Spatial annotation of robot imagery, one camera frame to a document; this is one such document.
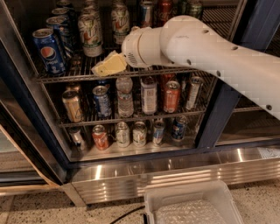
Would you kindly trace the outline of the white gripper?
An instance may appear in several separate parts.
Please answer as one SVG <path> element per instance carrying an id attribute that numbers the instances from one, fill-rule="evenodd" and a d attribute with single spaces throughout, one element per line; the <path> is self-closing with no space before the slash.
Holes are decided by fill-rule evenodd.
<path id="1" fill-rule="evenodd" d="M 92 73 L 99 77 L 118 74 L 126 69 L 127 64 L 134 68 L 172 67 L 172 62 L 161 52 L 160 32 L 161 28 L 133 26 L 122 42 L 122 53 L 111 52 L 91 68 Z"/>

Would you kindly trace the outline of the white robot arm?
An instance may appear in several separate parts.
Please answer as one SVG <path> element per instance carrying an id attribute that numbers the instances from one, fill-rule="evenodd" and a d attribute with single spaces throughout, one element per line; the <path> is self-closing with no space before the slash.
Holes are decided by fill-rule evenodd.
<path id="1" fill-rule="evenodd" d="M 127 66 L 189 67 L 210 73 L 280 119 L 280 58 L 235 45 L 200 20 L 177 16 L 159 28 L 134 27 L 122 42 L 92 67 L 99 76 Z"/>

